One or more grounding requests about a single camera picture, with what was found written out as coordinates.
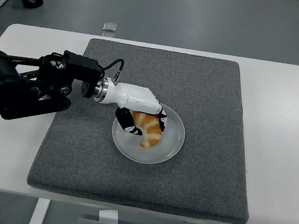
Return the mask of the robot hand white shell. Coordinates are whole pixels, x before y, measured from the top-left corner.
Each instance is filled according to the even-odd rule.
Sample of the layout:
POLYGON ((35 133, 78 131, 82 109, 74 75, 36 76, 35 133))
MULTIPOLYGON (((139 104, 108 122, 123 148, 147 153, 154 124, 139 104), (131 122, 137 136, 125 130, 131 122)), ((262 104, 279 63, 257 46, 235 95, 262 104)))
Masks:
POLYGON ((135 126, 131 111, 158 117, 161 131, 165 130, 167 115, 160 102, 150 89, 146 87, 118 83, 114 84, 110 78, 103 79, 101 91, 95 96, 95 101, 101 104, 117 104, 116 117, 125 131, 134 135, 142 135, 142 131, 135 126))

